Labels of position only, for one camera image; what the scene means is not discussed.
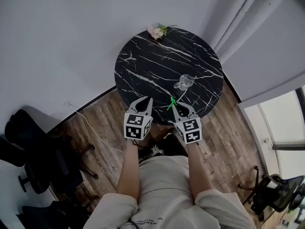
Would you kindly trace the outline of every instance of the pink flower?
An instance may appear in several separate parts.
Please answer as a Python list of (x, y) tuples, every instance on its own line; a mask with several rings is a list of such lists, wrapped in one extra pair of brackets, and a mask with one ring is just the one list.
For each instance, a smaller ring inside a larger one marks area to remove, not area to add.
[(160, 28), (154, 28), (153, 26), (149, 26), (147, 28), (147, 31), (155, 40), (163, 36), (163, 32), (161, 31)]

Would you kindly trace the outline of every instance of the black pants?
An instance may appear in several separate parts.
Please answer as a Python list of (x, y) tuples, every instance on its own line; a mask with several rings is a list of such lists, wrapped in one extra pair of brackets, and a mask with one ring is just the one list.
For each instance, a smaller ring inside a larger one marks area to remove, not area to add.
[(169, 134), (158, 143), (158, 148), (163, 149), (165, 156), (187, 156), (187, 152), (175, 135)]

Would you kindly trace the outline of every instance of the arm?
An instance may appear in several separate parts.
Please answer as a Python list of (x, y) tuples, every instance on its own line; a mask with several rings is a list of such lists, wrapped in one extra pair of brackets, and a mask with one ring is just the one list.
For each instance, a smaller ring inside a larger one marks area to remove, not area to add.
[(188, 144), (187, 152), (189, 157), (190, 188), (195, 201), (200, 192), (212, 189), (213, 186), (204, 169), (198, 145), (196, 143)]
[(129, 195), (136, 200), (140, 193), (140, 171), (138, 147), (127, 139), (123, 167), (117, 186), (117, 193)]
[(121, 227), (138, 210), (139, 190), (138, 147), (128, 139), (117, 193), (107, 193), (102, 197), (83, 229)]
[(255, 225), (236, 193), (221, 193), (212, 189), (213, 186), (204, 169), (197, 144), (188, 144), (187, 150), (190, 187), (195, 204), (215, 217), (221, 228), (254, 229)]

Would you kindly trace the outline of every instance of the round table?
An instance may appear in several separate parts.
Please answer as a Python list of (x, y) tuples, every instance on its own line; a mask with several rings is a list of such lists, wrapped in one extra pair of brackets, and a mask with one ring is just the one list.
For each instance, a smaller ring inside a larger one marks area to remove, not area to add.
[(169, 28), (166, 37), (155, 40), (143, 31), (125, 44), (115, 64), (115, 83), (125, 103), (152, 97), (152, 117), (161, 125), (175, 122), (172, 108), (167, 108), (171, 96), (178, 100), (184, 93), (173, 87), (183, 74), (193, 78), (193, 85), (180, 101), (203, 117), (216, 105), (224, 75), (215, 52), (200, 37)]

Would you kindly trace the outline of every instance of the flower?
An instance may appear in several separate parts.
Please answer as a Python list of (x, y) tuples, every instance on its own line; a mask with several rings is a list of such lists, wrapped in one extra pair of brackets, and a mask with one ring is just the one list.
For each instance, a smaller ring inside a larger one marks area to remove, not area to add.
[(147, 31), (155, 40), (163, 36), (163, 32), (161, 31), (160, 28), (154, 28), (153, 26), (149, 26), (147, 28)]
[(158, 24), (157, 27), (149, 26), (147, 28), (147, 31), (155, 40), (157, 40), (158, 38), (161, 38), (162, 36), (166, 36), (167, 28), (172, 27), (172, 26), (176, 26), (176, 25), (164, 26), (164, 25)]

